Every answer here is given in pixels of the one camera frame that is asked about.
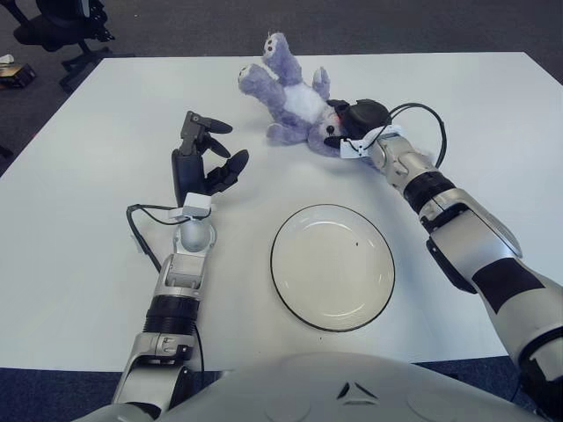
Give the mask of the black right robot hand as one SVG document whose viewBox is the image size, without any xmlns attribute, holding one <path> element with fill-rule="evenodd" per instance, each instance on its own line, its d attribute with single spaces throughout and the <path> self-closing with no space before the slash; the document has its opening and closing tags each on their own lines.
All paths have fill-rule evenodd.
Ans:
<svg viewBox="0 0 563 422">
<path fill-rule="evenodd" d="M 333 149 L 340 146 L 341 140 L 361 140 L 390 119 L 388 109 L 372 99 L 359 99 L 352 105 L 345 100 L 329 99 L 327 104 L 337 116 L 337 122 L 325 128 L 324 144 Z"/>
</svg>

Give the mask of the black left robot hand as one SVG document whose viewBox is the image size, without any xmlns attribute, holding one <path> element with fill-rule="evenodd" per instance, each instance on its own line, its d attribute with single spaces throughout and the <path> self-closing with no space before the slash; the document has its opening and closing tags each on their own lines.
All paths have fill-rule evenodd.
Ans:
<svg viewBox="0 0 563 422">
<path fill-rule="evenodd" d="M 238 176 L 249 161 L 249 152 L 242 149 L 232 155 L 212 134 L 226 135 L 233 127 L 220 120 L 188 111 L 180 130 L 181 144 L 172 151 L 172 179 L 177 204 L 182 206 L 189 193 L 212 196 L 238 182 Z M 221 167 L 204 171 L 203 155 L 210 150 L 226 158 Z"/>
</svg>

